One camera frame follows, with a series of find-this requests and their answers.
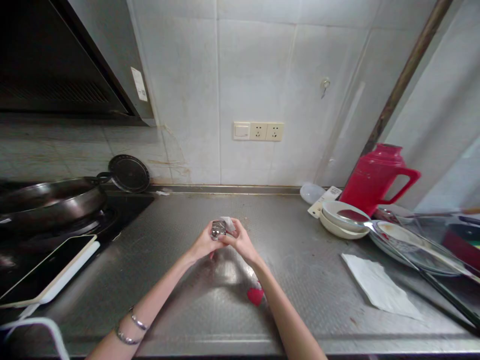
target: red thermos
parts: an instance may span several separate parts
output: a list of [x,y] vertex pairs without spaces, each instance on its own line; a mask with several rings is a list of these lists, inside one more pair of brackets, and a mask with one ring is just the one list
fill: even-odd
[[[395,203],[422,176],[420,171],[407,168],[400,156],[401,146],[378,143],[376,149],[362,156],[341,193],[340,201],[353,205],[372,216],[378,204]],[[410,178],[390,200],[385,200],[398,175]]]

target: white cable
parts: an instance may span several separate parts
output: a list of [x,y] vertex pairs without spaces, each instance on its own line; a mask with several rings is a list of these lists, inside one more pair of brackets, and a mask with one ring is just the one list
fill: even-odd
[[6,324],[0,325],[0,331],[5,331],[10,328],[16,328],[19,326],[25,325],[35,325],[40,324],[44,325],[50,331],[53,341],[55,342],[56,351],[61,360],[70,360],[69,353],[65,348],[64,340],[62,338],[62,333],[60,332],[59,326],[48,317],[30,317],[22,320],[8,322]]
[[[25,310],[23,310],[20,315],[18,316],[18,319],[19,320],[23,320],[25,318],[28,318],[30,315],[32,315],[34,313],[35,310],[37,310],[37,308],[40,306],[39,303],[34,303],[34,304],[30,304],[28,305]],[[12,327],[10,329],[10,331],[6,334],[5,336],[5,339],[3,339],[3,342],[6,343],[9,338],[10,338],[10,335],[12,335],[12,333],[15,331],[16,327]]]

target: range hood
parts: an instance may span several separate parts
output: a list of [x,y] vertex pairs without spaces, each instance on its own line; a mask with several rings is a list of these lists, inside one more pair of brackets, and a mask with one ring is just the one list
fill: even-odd
[[0,118],[153,125],[126,0],[7,1]]

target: light switch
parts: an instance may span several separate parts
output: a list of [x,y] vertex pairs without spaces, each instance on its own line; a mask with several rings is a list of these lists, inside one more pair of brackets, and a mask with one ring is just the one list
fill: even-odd
[[248,126],[235,126],[235,136],[248,136],[249,127]]
[[249,140],[250,139],[250,123],[235,121],[233,123],[233,139]]

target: white tiled wall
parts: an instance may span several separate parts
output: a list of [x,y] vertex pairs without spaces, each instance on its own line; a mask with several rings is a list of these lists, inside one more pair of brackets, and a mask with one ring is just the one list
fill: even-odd
[[392,119],[386,141],[402,146],[406,164],[422,173],[398,202],[406,208],[435,212],[480,204],[479,16],[479,1],[462,3]]
[[[0,170],[94,175],[126,153],[159,184],[341,186],[353,165],[334,174],[326,157],[339,148],[356,156],[434,3],[128,0],[158,127],[6,126]],[[361,83],[350,123],[362,130],[337,141]],[[234,121],[284,122],[285,134],[233,141]]]

